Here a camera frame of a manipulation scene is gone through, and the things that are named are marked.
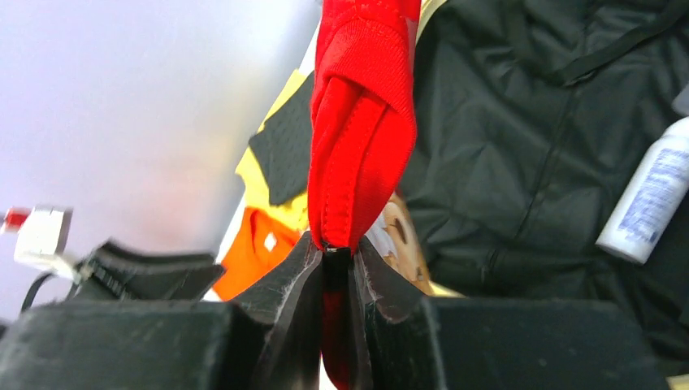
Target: black jacket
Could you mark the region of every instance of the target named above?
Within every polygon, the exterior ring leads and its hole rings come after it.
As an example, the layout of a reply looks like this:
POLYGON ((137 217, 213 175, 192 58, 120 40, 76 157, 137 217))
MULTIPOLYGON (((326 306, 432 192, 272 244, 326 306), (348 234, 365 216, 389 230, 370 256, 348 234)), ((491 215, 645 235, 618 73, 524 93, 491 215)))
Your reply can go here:
POLYGON ((595 247, 646 149, 679 119, 688 3, 448 0, 431 17, 401 190, 435 281, 614 301, 664 374, 689 371, 689 200, 646 265, 595 247))

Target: bottle label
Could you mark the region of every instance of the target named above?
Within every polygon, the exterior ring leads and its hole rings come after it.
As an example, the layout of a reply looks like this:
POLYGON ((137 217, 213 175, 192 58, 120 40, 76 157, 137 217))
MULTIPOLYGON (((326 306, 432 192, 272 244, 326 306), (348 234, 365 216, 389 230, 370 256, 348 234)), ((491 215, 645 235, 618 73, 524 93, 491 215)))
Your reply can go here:
POLYGON ((617 227, 627 232, 627 240, 656 244, 682 201, 689 183, 688 167, 688 152, 661 150, 617 227))

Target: red strap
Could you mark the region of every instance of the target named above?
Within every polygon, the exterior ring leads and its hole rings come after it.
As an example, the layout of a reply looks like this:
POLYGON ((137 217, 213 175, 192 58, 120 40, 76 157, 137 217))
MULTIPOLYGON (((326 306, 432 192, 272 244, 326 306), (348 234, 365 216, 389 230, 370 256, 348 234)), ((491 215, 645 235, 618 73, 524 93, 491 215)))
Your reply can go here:
POLYGON ((325 0, 311 102, 309 221, 316 245, 356 249, 416 138, 420 0, 325 0))

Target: orange fabric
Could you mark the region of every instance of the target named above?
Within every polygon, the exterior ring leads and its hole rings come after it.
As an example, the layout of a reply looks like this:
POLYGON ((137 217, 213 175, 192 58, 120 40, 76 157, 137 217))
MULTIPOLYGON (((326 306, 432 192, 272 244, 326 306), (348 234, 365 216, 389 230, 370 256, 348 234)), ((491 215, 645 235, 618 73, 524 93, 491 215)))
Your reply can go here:
POLYGON ((236 297, 277 267, 299 237, 298 232, 262 210, 247 207, 239 232, 222 262, 227 272, 213 289, 223 301, 236 297))

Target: white wall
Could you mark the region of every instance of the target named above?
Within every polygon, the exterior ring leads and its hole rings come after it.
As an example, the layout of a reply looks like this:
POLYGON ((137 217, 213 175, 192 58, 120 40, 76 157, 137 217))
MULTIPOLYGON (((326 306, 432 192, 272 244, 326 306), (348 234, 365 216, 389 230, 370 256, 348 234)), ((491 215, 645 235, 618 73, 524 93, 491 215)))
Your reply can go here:
MULTIPOLYGON (((0 210, 75 209, 68 249, 211 250, 246 142, 319 19, 315 0, 0 0, 0 210)), ((0 317, 36 272, 0 236, 0 317)), ((63 292, 47 285, 42 298, 63 292)))

